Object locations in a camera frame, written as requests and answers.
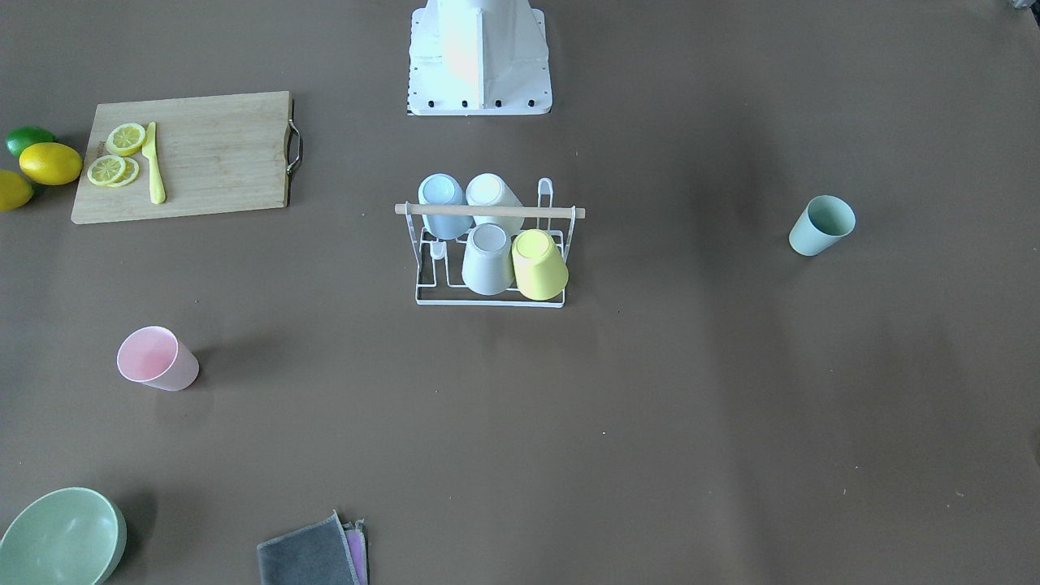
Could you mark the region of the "grey cloth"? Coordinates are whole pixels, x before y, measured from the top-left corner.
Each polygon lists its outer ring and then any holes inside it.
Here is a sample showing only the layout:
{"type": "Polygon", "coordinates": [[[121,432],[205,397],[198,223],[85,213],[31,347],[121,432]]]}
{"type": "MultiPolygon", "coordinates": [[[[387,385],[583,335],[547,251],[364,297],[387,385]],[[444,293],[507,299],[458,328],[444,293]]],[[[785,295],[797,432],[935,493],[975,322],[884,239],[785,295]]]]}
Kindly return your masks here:
{"type": "Polygon", "coordinates": [[[341,522],[324,522],[257,545],[262,584],[357,584],[341,522]]]}

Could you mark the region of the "wooden cutting board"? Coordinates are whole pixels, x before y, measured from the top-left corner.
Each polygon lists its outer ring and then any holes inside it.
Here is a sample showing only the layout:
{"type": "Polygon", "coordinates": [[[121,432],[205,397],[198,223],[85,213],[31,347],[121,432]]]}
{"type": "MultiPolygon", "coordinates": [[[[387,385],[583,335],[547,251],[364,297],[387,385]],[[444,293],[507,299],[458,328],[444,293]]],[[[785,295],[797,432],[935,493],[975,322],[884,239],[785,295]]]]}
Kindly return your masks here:
{"type": "Polygon", "coordinates": [[[157,155],[166,201],[155,205],[149,166],[125,188],[105,188],[82,177],[73,223],[112,223],[276,210],[288,204],[291,174],[301,162],[287,90],[210,97],[102,103],[94,111],[84,164],[106,154],[120,124],[157,125],[157,155]]]}

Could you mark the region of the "green lime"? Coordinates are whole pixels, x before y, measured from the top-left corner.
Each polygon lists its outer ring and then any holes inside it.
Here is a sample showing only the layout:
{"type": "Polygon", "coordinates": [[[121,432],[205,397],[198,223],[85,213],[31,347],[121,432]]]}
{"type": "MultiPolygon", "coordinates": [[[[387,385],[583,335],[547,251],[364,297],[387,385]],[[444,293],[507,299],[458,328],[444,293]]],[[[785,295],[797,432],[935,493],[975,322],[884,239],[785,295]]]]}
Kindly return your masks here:
{"type": "Polygon", "coordinates": [[[11,155],[19,157],[31,145],[55,143],[56,141],[55,134],[51,131],[40,126],[29,125],[8,131],[5,136],[5,147],[8,152],[11,152],[11,155]]]}

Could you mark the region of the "purple cloth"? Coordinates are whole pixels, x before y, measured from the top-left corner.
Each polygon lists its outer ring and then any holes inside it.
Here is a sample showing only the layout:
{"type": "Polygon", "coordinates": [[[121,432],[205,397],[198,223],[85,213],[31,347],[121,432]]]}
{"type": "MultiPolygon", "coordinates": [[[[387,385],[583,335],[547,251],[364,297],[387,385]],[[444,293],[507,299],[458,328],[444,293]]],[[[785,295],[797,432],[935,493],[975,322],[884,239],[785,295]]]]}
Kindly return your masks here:
{"type": "Polygon", "coordinates": [[[356,577],[356,583],[367,585],[369,577],[364,519],[347,522],[342,528],[346,543],[348,544],[350,566],[353,567],[354,577],[356,577]]]}

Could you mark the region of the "yellow cup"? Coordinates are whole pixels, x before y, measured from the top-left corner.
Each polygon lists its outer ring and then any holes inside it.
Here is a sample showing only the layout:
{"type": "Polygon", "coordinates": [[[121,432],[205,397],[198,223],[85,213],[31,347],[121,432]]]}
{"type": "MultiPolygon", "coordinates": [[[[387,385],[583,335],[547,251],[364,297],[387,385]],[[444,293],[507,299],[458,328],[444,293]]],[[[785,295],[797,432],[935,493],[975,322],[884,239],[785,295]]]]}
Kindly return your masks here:
{"type": "Polygon", "coordinates": [[[527,299],[547,301],[564,292],[569,271],[549,232],[541,229],[521,232],[510,253],[517,289],[527,299]]]}

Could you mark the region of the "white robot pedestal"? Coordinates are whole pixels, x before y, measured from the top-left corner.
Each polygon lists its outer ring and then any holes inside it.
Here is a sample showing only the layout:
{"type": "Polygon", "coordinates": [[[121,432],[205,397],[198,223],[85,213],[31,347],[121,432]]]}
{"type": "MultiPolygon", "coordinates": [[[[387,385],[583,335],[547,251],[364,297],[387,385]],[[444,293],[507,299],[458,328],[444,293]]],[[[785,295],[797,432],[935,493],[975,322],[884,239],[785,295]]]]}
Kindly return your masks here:
{"type": "Polygon", "coordinates": [[[411,15],[406,112],[547,115],[545,15],[527,1],[428,1],[411,15]]]}

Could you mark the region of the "pink cup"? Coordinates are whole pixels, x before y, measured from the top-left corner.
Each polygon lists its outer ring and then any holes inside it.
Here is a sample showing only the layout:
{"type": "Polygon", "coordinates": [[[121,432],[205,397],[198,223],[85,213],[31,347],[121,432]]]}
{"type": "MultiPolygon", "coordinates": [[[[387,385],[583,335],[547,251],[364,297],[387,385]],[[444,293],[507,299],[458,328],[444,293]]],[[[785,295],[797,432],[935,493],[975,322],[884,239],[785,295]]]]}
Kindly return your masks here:
{"type": "Polygon", "coordinates": [[[119,347],[116,368],[127,380],[168,392],[188,388],[200,373],[193,352],[160,326],[131,333],[119,347]]]}

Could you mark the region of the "cream white cup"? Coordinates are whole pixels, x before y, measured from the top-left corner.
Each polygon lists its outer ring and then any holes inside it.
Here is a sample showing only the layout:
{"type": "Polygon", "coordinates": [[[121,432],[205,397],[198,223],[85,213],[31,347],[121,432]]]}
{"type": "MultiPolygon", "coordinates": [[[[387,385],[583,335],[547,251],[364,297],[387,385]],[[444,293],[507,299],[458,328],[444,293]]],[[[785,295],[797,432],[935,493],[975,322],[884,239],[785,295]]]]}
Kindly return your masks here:
{"type": "MultiPolygon", "coordinates": [[[[471,206],[522,207],[515,193],[504,179],[497,174],[483,173],[472,179],[466,188],[467,204],[471,206]]],[[[509,237],[516,236],[524,223],[524,217],[473,215],[473,223],[497,223],[509,237]]]]}

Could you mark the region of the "lemon slice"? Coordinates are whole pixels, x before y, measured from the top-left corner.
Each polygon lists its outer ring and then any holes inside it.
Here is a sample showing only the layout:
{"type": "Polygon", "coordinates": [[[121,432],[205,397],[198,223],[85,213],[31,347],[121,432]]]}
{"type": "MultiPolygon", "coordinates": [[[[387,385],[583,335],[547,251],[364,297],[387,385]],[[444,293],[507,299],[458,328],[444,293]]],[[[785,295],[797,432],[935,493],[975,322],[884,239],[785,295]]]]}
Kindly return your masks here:
{"type": "Polygon", "coordinates": [[[123,188],[137,180],[140,173],[141,166],[136,159],[109,154],[93,160],[85,176],[101,188],[123,188]]]}
{"type": "Polygon", "coordinates": [[[109,154],[131,157],[141,151],[146,139],[146,128],[141,123],[121,123],[105,141],[109,154]]]}

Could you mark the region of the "yellow plastic knife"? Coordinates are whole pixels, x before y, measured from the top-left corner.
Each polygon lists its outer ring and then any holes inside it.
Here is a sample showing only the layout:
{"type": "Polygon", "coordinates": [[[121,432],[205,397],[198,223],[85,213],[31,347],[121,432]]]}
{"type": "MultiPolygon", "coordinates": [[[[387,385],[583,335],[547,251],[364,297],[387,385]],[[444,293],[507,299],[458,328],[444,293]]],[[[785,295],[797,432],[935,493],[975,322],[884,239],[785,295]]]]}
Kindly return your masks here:
{"type": "Polygon", "coordinates": [[[154,121],[145,126],[141,152],[149,167],[149,197],[154,205],[161,205],[166,202],[167,193],[158,160],[157,124],[154,121]]]}

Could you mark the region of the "mint green cup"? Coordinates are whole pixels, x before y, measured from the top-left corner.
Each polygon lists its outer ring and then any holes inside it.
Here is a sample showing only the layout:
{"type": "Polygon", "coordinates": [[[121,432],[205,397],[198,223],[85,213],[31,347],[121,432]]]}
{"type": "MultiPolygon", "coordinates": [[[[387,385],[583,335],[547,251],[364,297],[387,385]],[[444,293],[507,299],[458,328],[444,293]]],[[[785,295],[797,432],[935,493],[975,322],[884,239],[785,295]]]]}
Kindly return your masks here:
{"type": "Polygon", "coordinates": [[[810,200],[796,220],[788,241],[796,253],[812,257],[842,240],[855,226],[850,204],[840,197],[821,195],[810,200]]]}

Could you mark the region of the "grey cup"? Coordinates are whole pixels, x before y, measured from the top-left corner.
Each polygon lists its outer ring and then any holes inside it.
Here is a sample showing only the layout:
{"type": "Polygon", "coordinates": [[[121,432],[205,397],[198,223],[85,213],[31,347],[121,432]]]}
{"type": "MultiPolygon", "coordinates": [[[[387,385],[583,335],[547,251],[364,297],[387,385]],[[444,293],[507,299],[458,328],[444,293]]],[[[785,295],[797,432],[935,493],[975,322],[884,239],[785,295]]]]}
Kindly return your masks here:
{"type": "Polygon", "coordinates": [[[484,296],[505,292],[515,279],[512,241],[497,223],[482,223],[468,234],[461,277],[467,288],[484,296]]]}

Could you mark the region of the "light blue cup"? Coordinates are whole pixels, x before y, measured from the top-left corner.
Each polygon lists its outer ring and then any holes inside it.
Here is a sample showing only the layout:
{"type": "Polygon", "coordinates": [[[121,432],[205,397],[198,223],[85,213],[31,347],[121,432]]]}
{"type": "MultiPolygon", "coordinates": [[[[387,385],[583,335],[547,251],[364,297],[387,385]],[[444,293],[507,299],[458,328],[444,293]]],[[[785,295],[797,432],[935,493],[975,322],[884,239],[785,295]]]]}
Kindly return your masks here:
{"type": "MultiPolygon", "coordinates": [[[[465,193],[456,179],[443,173],[423,179],[418,186],[418,199],[421,205],[467,204],[465,193]]],[[[464,236],[473,225],[473,218],[470,215],[424,214],[422,221],[431,235],[443,241],[464,236]]]]}

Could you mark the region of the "green bowl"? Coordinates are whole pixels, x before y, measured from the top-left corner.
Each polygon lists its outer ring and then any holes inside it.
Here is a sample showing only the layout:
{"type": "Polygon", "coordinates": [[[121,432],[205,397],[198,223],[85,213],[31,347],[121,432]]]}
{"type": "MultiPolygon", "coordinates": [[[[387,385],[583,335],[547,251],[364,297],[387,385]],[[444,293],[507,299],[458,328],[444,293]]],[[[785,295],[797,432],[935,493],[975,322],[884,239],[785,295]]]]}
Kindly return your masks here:
{"type": "Polygon", "coordinates": [[[125,552],[128,529],[106,495],[66,487],[38,497],[7,528],[2,584],[103,584],[125,552]]]}

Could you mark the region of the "yellow lemon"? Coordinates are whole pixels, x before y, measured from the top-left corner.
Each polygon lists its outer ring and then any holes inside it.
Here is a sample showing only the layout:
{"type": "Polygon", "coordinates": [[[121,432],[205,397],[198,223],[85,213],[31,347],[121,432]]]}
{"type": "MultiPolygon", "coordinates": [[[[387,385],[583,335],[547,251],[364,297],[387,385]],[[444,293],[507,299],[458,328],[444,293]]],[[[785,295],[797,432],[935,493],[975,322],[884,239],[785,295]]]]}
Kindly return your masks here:
{"type": "Polygon", "coordinates": [[[53,186],[77,180],[82,172],[83,160],[68,145],[36,143],[23,149],[19,166],[32,182],[53,186]]]}
{"type": "Polygon", "coordinates": [[[0,211],[18,210],[29,203],[33,196],[33,186],[20,173],[0,170],[0,211]]]}

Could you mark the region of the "white cup holder rack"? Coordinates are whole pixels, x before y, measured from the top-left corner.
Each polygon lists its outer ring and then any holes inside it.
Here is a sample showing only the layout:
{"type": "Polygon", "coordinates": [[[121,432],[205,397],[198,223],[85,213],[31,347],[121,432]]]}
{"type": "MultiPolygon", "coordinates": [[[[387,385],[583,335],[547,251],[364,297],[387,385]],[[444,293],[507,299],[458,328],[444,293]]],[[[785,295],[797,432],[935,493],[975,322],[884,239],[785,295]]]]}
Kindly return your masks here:
{"type": "Polygon", "coordinates": [[[535,206],[520,205],[498,176],[463,189],[453,177],[424,179],[416,204],[395,205],[405,218],[416,263],[419,305],[561,308],[579,206],[554,204],[551,179],[539,179],[535,206]]]}

